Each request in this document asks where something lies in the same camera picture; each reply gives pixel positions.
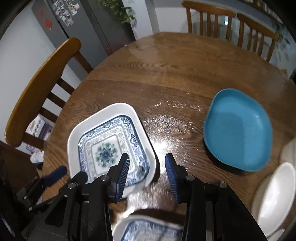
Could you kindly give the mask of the white square dish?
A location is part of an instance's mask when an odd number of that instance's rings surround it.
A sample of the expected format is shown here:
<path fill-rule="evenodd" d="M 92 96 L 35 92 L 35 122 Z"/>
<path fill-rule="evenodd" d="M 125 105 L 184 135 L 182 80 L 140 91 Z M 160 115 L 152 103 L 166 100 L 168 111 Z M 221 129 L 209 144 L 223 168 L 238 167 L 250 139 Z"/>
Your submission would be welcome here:
<path fill-rule="evenodd" d="M 87 174 L 88 182 L 107 174 L 123 153 L 129 155 L 129 171 L 123 197 L 139 192 L 154 179 L 157 160 L 135 109 L 115 103 L 74 127 L 67 140 L 70 176 Z"/>

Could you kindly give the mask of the hanging green plant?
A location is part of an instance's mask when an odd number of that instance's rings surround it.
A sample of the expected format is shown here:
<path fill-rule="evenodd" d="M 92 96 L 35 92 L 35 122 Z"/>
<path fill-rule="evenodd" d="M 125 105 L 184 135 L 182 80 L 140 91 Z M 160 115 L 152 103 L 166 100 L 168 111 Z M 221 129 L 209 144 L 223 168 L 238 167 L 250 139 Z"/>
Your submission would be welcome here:
<path fill-rule="evenodd" d="M 116 20 L 121 24 L 135 23 L 136 17 L 132 13 L 133 9 L 130 6 L 124 6 L 119 0 L 100 0 L 100 4 L 110 11 Z"/>

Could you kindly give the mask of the large white bowl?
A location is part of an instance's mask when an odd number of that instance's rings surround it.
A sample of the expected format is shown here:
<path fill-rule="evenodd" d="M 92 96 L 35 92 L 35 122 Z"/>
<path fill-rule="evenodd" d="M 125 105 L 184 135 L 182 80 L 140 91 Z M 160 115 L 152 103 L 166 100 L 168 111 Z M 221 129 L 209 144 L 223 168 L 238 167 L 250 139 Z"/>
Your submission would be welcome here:
<path fill-rule="evenodd" d="M 281 163 L 267 176 L 255 192 L 251 214 L 266 237 L 284 223 L 295 199 L 295 168 Z"/>

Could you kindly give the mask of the wooden chair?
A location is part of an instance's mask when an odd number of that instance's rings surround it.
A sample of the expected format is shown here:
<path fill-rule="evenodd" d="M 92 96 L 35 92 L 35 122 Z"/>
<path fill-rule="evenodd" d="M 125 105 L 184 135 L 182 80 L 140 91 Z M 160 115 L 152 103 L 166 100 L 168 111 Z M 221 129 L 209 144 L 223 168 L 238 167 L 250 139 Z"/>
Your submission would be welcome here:
<path fill-rule="evenodd" d="M 239 35 L 237 46 L 242 48 L 244 40 L 244 27 L 249 28 L 248 40 L 247 40 L 247 51 L 256 53 L 259 57 L 262 56 L 264 39 L 268 37 L 271 39 L 271 44 L 266 56 L 266 62 L 270 62 L 275 48 L 275 44 L 279 41 L 279 36 L 271 31 L 270 29 L 259 24 L 255 20 L 247 17 L 242 13 L 237 14 L 239 20 Z"/>
<path fill-rule="evenodd" d="M 55 123 L 58 116 L 43 107 L 46 99 L 60 108 L 65 101 L 53 94 L 52 89 L 59 85 L 68 94 L 74 88 L 62 79 L 64 68 L 71 58 L 75 58 L 86 73 L 93 68 L 80 53 L 81 42 L 77 38 L 66 40 L 53 52 L 30 80 L 18 99 L 6 124 L 4 137 L 8 145 L 16 148 L 26 143 L 40 150 L 44 149 L 45 141 L 26 132 L 27 127 L 39 114 Z"/>
<path fill-rule="evenodd" d="M 182 6 L 186 10 L 188 32 L 193 33 L 193 20 L 191 10 L 195 10 L 199 14 L 199 35 L 213 37 L 218 39 L 219 34 L 219 16 L 228 18 L 226 24 L 225 39 L 231 39 L 232 20 L 236 17 L 236 13 L 230 9 L 211 4 L 200 3 L 197 1 L 182 1 Z"/>

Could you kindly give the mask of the wooden chair back right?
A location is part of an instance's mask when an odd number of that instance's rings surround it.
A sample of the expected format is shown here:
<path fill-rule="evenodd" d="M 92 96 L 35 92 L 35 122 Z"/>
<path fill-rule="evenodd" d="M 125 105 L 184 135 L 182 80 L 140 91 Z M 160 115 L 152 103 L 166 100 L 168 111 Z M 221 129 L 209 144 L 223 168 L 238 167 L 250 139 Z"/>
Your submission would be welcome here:
<path fill-rule="evenodd" d="M 270 29 L 259 24 L 255 20 L 247 17 L 242 13 L 237 14 L 239 20 L 239 35 L 237 46 L 242 48 L 244 40 L 244 27 L 249 28 L 248 40 L 247 40 L 247 51 L 256 53 L 259 57 L 262 56 L 264 39 L 268 37 L 271 39 L 271 44 L 266 56 L 266 62 L 270 62 L 275 48 L 275 44 L 279 41 L 279 36 L 271 31 Z"/>

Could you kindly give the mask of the wooden chair back left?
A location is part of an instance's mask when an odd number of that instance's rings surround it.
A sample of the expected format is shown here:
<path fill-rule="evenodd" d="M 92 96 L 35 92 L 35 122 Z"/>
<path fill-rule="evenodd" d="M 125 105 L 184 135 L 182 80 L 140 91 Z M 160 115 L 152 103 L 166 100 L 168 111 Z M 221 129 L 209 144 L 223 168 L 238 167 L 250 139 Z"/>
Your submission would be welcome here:
<path fill-rule="evenodd" d="M 193 20 L 191 10 L 195 10 L 199 14 L 199 35 L 213 37 L 218 39 L 219 34 L 219 16 L 228 18 L 226 24 L 225 39 L 231 39 L 232 20 L 236 17 L 236 13 L 230 9 L 211 4 L 200 3 L 197 1 L 182 1 L 182 6 L 186 10 L 188 32 L 193 33 Z"/>

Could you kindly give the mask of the medium white bowl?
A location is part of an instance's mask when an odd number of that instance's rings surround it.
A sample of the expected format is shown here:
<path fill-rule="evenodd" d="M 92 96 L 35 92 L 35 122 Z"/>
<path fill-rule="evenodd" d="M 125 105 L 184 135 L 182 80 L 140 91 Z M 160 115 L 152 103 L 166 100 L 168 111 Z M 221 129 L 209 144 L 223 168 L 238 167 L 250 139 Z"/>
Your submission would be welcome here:
<path fill-rule="evenodd" d="M 293 138 L 284 146 L 281 152 L 280 162 L 291 163 L 296 169 L 296 138 Z"/>

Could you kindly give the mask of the grey refrigerator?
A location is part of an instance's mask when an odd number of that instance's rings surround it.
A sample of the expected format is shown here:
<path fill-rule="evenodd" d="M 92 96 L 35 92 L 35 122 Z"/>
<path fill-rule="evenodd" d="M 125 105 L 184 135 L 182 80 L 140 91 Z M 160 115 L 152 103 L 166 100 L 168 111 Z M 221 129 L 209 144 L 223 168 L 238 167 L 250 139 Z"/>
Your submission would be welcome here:
<path fill-rule="evenodd" d="M 32 11 L 55 48 L 78 38 L 80 53 L 92 68 L 135 40 L 130 24 L 121 24 L 101 1 L 38 0 Z"/>

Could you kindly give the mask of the blue patterned square plate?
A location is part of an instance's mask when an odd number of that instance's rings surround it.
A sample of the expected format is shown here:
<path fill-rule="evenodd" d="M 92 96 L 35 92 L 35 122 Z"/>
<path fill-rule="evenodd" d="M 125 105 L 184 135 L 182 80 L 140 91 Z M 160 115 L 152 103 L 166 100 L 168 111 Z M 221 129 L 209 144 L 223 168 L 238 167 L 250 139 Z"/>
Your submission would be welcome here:
<path fill-rule="evenodd" d="M 117 165 L 121 155 L 129 155 L 129 171 L 125 187 L 143 181 L 149 173 L 149 162 L 138 138 L 132 119 L 119 115 L 81 136 L 78 154 L 81 171 L 88 183 L 107 174 Z"/>

